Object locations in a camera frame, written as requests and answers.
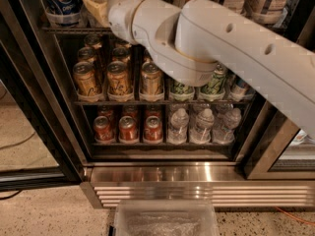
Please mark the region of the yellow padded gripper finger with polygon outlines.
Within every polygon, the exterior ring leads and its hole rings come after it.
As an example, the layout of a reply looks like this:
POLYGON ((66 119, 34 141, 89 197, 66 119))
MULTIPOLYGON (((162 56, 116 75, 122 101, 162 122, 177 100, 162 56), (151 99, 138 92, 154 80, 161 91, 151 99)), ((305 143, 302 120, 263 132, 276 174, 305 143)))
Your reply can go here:
POLYGON ((109 27, 107 4, 109 0, 82 0, 87 10, 104 28, 109 27))

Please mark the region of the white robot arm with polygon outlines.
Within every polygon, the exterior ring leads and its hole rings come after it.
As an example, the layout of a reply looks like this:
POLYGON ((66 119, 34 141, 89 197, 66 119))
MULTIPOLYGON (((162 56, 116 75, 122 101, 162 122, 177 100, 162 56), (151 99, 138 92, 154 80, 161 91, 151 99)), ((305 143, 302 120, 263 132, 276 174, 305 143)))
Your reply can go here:
POLYGON ((315 54, 210 0, 83 0, 117 37, 144 46, 176 81, 201 87, 217 63, 315 137, 315 54))

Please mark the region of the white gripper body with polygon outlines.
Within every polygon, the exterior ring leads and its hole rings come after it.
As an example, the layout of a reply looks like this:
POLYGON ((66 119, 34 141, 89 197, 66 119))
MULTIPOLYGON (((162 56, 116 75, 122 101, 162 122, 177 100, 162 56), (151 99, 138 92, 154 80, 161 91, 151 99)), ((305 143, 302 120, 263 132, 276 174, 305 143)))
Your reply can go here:
POLYGON ((137 8, 145 0, 109 0, 107 18, 111 31, 120 39, 136 44, 132 23, 137 8))

